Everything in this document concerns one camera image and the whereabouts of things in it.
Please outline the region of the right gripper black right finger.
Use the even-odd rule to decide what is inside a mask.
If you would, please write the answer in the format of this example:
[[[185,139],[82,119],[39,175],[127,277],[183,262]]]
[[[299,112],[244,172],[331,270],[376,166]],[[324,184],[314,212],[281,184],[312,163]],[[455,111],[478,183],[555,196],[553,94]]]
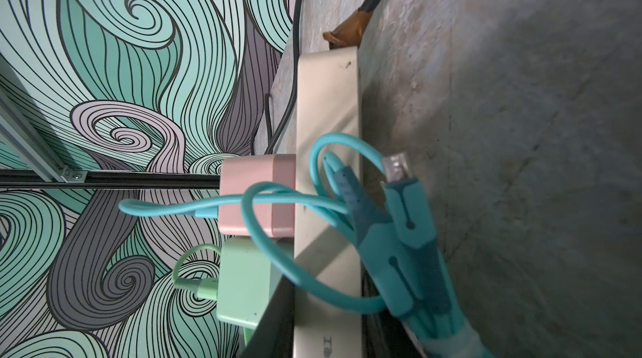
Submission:
[[[362,316],[364,357],[422,357],[403,325],[388,311]]]

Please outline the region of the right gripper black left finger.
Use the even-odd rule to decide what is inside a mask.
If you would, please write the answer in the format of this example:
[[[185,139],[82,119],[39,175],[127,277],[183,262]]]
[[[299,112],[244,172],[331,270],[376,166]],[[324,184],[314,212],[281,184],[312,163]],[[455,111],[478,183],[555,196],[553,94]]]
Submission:
[[[293,358],[295,285],[282,278],[241,358]]]

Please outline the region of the beige power strip red sockets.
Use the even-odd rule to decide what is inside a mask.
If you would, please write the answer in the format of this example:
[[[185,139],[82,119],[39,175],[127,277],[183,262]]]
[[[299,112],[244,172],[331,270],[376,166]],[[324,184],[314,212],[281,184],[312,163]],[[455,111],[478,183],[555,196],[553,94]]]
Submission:
[[[312,145],[330,132],[360,134],[359,67],[356,48],[305,55],[299,60],[296,114],[296,189],[312,194]],[[355,248],[319,215],[295,210],[294,257],[316,279],[351,296],[361,294]],[[362,319],[296,290],[294,356],[361,357]]]

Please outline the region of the green USB charger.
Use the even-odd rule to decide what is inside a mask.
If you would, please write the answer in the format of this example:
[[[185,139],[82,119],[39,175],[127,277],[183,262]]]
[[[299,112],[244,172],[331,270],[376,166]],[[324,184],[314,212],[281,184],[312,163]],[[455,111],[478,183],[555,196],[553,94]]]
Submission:
[[[282,277],[251,238],[228,239],[219,267],[217,319],[255,330]]]

